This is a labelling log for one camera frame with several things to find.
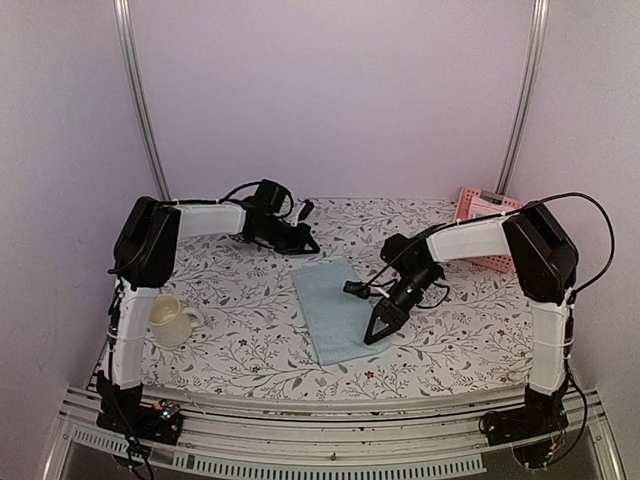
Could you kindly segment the light blue towel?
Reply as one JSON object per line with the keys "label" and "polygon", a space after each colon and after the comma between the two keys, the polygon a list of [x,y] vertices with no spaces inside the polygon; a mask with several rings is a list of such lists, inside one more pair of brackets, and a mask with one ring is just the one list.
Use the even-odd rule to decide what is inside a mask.
{"label": "light blue towel", "polygon": [[364,343],[372,304],[343,291],[347,280],[357,281],[349,262],[335,258],[304,266],[292,273],[292,282],[318,363],[325,367],[378,355],[390,342]]}

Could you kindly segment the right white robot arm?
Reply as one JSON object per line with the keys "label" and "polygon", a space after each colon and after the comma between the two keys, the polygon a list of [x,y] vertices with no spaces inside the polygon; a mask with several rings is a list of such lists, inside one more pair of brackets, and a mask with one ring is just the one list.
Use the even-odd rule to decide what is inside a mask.
{"label": "right white robot arm", "polygon": [[374,306],[364,342],[372,345],[397,332],[426,290],[443,278],[442,265],[476,257],[511,258],[528,299],[533,328],[533,360],[528,387],[552,396],[567,377],[571,341],[567,322],[579,255],[574,243],[542,203],[481,218],[431,226],[405,237],[388,238],[381,251],[398,281]]}

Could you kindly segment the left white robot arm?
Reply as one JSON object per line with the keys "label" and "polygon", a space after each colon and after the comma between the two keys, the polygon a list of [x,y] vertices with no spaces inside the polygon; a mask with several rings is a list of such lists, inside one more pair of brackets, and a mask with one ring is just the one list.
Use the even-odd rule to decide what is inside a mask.
{"label": "left white robot arm", "polygon": [[283,185],[263,179],[248,184],[244,199],[231,193],[219,200],[136,200],[116,240],[114,297],[109,308],[108,344],[112,365],[104,370],[111,385],[137,389],[147,322],[159,290],[174,271],[178,243],[211,235],[238,235],[281,255],[316,254],[320,247],[304,221],[314,203],[297,204]]}

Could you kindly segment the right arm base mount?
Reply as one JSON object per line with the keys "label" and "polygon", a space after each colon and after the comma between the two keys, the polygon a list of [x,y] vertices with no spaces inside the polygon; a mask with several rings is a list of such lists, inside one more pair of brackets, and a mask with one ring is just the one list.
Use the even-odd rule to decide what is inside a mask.
{"label": "right arm base mount", "polygon": [[489,411],[478,422],[490,446],[562,432],[568,425],[562,401],[537,393],[525,397],[523,406]]}

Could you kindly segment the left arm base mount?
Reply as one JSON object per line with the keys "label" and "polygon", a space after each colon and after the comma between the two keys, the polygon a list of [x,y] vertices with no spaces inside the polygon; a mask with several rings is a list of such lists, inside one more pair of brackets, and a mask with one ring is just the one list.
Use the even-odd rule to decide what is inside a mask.
{"label": "left arm base mount", "polygon": [[167,400],[141,403],[140,389],[101,393],[96,425],[126,438],[176,446],[184,421],[180,405]]}

